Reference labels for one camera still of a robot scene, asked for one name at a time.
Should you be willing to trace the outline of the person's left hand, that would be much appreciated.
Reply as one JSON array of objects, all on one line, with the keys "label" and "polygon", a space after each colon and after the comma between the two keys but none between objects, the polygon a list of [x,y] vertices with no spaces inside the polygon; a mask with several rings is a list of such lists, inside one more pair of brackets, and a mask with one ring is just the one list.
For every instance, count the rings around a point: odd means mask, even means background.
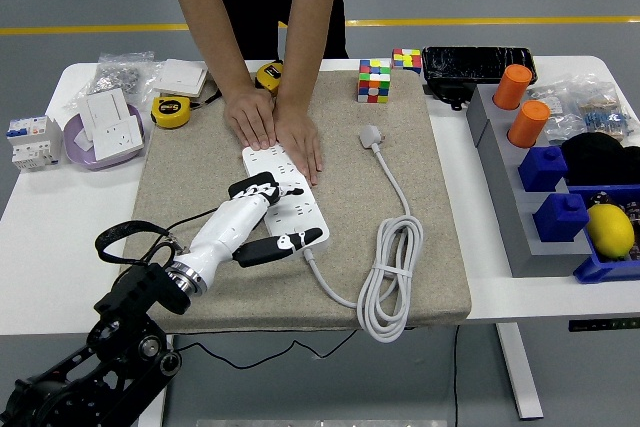
[{"label": "person's left hand", "polygon": [[317,127],[305,110],[278,105],[274,112],[277,141],[310,186],[318,184],[323,157]]}]

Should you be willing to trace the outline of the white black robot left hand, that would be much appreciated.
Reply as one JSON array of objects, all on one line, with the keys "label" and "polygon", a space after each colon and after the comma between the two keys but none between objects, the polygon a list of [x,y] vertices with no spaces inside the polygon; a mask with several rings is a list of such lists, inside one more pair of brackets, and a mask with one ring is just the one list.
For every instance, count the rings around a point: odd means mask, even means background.
[{"label": "white black robot left hand", "polygon": [[327,232],[325,228],[291,228],[283,234],[247,242],[252,230],[268,209],[286,195],[303,190],[281,186],[269,172],[261,172],[231,185],[223,202],[196,234],[189,252],[174,258],[167,269],[178,284],[191,287],[198,295],[213,284],[221,263],[234,260],[243,268],[292,256]]}]

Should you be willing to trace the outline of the person's right hand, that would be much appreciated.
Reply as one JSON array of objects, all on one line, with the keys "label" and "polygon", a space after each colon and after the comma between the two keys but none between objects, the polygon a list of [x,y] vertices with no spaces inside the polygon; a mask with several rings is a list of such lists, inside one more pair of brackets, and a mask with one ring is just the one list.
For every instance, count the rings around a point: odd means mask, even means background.
[{"label": "person's right hand", "polygon": [[274,102],[265,90],[241,87],[224,94],[224,118],[242,147],[264,150],[276,142]]}]

